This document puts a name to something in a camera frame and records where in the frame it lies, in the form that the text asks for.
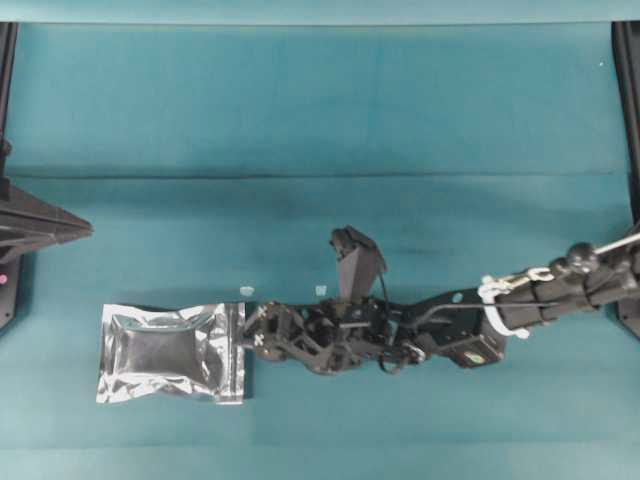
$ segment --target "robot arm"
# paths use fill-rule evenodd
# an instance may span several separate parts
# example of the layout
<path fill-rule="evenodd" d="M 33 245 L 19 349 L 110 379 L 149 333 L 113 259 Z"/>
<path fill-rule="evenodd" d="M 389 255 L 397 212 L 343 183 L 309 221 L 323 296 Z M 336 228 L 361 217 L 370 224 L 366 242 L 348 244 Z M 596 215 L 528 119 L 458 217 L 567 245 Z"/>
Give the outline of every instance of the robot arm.
<path fill-rule="evenodd" d="M 433 355 L 463 368 L 496 363 L 510 336 L 577 311 L 640 296 L 640 234 L 599 248 L 571 247 L 548 267 L 456 290 L 413 305 L 369 296 L 386 265 L 370 238 L 353 227 L 334 230 L 340 298 L 317 305 L 260 306 L 243 337 L 258 357 L 302 362 L 314 373 L 335 374 L 377 361 L 388 373 Z"/>

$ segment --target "black cable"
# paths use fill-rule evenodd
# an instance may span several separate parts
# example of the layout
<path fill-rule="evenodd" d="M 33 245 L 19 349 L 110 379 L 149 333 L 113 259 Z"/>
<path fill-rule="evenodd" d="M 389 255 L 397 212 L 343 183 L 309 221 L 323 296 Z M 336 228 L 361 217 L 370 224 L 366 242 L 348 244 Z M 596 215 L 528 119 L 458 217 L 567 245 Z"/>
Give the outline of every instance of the black cable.
<path fill-rule="evenodd" d="M 555 307 L 558 305 L 558 302 L 513 302 L 513 303 L 441 303 L 440 305 L 435 305 L 428 309 L 424 315 L 421 315 L 414 319 L 412 322 L 409 322 L 406 325 L 403 325 L 406 328 L 416 328 L 423 323 L 429 321 L 433 315 L 438 313 L 440 310 L 470 310 L 470 309 L 484 309 L 485 307 L 494 307 L 494 308 L 522 308 L 522 307 Z"/>

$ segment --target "white cable tie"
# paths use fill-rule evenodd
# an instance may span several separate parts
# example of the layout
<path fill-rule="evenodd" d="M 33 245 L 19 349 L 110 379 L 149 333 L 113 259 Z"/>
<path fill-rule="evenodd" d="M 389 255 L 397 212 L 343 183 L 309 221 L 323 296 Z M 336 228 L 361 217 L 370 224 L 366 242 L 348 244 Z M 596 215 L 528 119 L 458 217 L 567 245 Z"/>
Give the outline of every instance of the white cable tie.
<path fill-rule="evenodd" d="M 490 303 L 495 305 L 495 298 L 498 295 L 504 295 L 511 292 L 511 286 L 504 280 L 495 280 L 493 277 L 486 275 L 482 278 L 482 285 L 478 287 L 478 295 L 482 299 L 482 303 Z M 484 307 L 484 313 L 487 316 L 489 324 L 500 335 L 510 337 L 515 335 L 522 340 L 529 338 L 529 330 L 526 328 L 518 328 L 510 330 L 502 321 L 502 315 L 496 307 Z"/>

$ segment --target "teal cloth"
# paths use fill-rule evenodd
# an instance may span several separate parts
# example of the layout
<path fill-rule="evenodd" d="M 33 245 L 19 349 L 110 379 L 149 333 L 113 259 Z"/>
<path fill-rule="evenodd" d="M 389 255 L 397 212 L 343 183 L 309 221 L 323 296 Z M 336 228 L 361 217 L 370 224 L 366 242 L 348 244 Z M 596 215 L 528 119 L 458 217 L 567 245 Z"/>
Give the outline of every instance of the teal cloth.
<path fill-rule="evenodd" d="M 26 261 L 22 316 L 0 336 L 0 472 L 637 478 L 640 345 L 607 311 L 473 371 L 257 362 L 242 407 L 94 403 L 103 303 L 334 295 L 336 226 L 377 240 L 399 302 L 619 237 L 608 30 L 23 28 L 13 180 L 96 233 Z"/>
<path fill-rule="evenodd" d="M 20 22 L 170 25 L 451 25 L 640 18 L 635 0 L 2 0 Z"/>
<path fill-rule="evenodd" d="M 9 171 L 619 171 L 627 147 L 610 36 L 608 24 L 25 25 Z"/>

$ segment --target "foil pouch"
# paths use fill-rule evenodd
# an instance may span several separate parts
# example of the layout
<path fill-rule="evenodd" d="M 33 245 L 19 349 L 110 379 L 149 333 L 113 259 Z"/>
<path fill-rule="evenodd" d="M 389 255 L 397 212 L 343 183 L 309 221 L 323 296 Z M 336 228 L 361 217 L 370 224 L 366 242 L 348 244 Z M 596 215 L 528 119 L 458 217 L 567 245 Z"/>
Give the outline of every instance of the foil pouch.
<path fill-rule="evenodd" d="M 104 305 L 96 402 L 164 392 L 218 404 L 244 397 L 244 303 L 178 311 Z"/>

